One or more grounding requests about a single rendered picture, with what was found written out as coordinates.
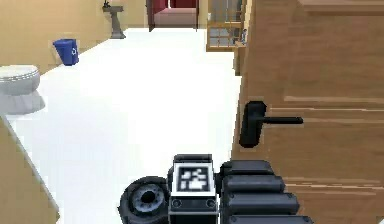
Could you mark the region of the brown wooden room door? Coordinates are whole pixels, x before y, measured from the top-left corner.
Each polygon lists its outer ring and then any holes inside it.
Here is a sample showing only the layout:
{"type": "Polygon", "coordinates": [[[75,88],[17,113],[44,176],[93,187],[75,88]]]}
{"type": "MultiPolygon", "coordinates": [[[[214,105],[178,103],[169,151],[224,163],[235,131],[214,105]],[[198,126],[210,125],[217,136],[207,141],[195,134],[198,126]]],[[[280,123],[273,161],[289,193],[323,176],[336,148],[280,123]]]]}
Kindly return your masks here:
{"type": "Polygon", "coordinates": [[[384,224],[384,0],[253,0],[238,106],[262,101],[261,159],[315,224],[384,224]]]}

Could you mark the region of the blue recycling bin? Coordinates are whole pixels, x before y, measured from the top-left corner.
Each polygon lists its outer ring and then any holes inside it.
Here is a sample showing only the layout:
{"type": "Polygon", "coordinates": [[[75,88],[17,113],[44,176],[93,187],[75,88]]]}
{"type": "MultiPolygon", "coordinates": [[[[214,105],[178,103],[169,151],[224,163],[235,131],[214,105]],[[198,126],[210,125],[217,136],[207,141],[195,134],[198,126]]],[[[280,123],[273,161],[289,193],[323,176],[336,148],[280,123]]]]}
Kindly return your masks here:
{"type": "Polygon", "coordinates": [[[53,42],[53,46],[65,66],[73,66],[79,62],[75,39],[59,39],[53,42]]]}

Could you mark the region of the grey pedestal sink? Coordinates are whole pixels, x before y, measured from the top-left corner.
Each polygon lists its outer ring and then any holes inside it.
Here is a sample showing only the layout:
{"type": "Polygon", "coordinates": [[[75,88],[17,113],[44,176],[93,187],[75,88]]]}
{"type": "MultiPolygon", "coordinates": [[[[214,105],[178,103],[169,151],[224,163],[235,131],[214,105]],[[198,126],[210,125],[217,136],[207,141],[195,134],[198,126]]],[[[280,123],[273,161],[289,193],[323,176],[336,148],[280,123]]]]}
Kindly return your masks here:
{"type": "Polygon", "coordinates": [[[110,2],[108,0],[104,0],[102,10],[105,13],[109,13],[111,16],[111,25],[112,25],[112,32],[111,32],[111,38],[112,39],[125,39],[126,36],[124,35],[120,22],[118,19],[117,14],[120,12],[123,12],[124,9],[122,6],[111,6],[110,2]]]}

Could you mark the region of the wooden shelf unit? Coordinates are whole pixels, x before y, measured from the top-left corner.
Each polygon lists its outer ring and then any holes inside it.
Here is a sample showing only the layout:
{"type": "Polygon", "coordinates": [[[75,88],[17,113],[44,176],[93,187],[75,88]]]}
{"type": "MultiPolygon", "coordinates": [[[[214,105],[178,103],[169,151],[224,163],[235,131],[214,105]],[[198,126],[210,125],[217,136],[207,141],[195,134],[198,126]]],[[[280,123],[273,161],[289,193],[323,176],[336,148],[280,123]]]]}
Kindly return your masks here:
{"type": "Polygon", "coordinates": [[[208,0],[208,52],[231,52],[241,39],[247,0],[208,0]]]}

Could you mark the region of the white toilet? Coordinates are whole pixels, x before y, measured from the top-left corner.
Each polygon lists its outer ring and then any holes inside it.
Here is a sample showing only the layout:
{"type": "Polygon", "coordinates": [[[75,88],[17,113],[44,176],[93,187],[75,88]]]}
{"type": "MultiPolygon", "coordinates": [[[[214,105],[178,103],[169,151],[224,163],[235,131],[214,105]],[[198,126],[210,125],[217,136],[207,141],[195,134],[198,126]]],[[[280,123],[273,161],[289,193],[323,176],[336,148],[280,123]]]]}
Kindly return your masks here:
{"type": "Polygon", "coordinates": [[[24,115],[43,109],[39,84],[40,72],[35,65],[0,66],[0,113],[24,115]]]}

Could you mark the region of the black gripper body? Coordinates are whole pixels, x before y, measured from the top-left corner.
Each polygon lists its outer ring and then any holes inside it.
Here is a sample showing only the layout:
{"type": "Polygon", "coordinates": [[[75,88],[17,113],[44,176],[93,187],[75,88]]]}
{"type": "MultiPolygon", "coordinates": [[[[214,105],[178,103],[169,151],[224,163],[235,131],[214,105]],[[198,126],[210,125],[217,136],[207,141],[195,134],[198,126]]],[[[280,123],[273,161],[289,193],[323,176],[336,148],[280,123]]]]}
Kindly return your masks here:
{"type": "Polygon", "coordinates": [[[123,224],[168,224],[166,179],[146,176],[132,182],[117,207],[123,224]]]}

